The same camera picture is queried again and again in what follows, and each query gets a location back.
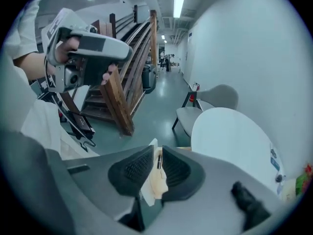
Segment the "chair leg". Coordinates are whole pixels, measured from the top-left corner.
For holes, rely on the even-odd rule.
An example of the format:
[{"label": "chair leg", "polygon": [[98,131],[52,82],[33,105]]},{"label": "chair leg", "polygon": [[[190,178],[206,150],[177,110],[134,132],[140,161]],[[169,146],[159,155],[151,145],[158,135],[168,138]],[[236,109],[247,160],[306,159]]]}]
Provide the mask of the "chair leg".
[{"label": "chair leg", "polygon": [[176,118],[175,123],[173,124],[172,130],[174,130],[174,128],[175,128],[177,122],[178,122],[178,118]]}]

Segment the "hand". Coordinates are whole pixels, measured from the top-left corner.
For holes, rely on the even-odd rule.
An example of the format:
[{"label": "hand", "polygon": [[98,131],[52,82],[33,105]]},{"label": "hand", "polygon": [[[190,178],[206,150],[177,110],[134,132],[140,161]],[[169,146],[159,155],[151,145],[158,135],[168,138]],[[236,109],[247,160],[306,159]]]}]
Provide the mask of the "hand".
[{"label": "hand", "polygon": [[[79,46],[79,38],[71,37],[67,39],[65,42],[61,43],[55,50],[55,58],[60,63],[66,63],[68,60],[67,53],[71,50],[77,50]],[[108,67],[108,71],[102,75],[101,85],[104,85],[108,82],[110,75],[113,71],[115,71],[116,65],[111,64]]]}]

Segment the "round table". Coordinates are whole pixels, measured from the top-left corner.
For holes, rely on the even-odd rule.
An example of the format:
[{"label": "round table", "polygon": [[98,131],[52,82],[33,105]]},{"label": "round table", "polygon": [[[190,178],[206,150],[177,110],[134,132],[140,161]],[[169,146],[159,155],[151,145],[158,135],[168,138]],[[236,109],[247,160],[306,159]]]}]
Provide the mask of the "round table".
[{"label": "round table", "polygon": [[204,111],[192,129],[191,149],[234,164],[280,195],[283,182],[276,177],[284,176],[284,168],[278,151],[244,114],[228,108]]}]

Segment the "chair backrest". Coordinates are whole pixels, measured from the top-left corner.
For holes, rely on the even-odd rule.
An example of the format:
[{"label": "chair backrest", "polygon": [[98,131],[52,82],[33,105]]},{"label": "chair backrest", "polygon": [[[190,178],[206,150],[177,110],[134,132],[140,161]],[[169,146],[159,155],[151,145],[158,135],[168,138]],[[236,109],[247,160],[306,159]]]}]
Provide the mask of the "chair backrest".
[{"label": "chair backrest", "polygon": [[233,87],[226,84],[220,84],[208,91],[198,92],[197,98],[212,104],[214,107],[224,107],[236,110],[239,97],[237,91]]}]

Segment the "chair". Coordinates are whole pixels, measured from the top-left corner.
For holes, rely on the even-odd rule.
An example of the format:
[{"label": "chair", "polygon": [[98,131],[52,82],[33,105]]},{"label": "chair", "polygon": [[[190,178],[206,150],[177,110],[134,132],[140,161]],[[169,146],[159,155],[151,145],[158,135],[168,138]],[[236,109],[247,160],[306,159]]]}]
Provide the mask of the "chair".
[{"label": "chair", "polygon": [[[191,95],[194,95],[193,107],[185,107]],[[223,107],[236,110],[238,105],[238,98],[239,97],[236,90],[225,84],[213,87],[208,91],[189,92],[182,107],[176,110],[177,118],[172,127],[172,130],[174,130],[179,120],[186,134],[191,137],[194,123],[197,117],[203,111],[213,107]],[[203,107],[200,105],[199,100],[209,103],[209,105],[205,105]]]}]

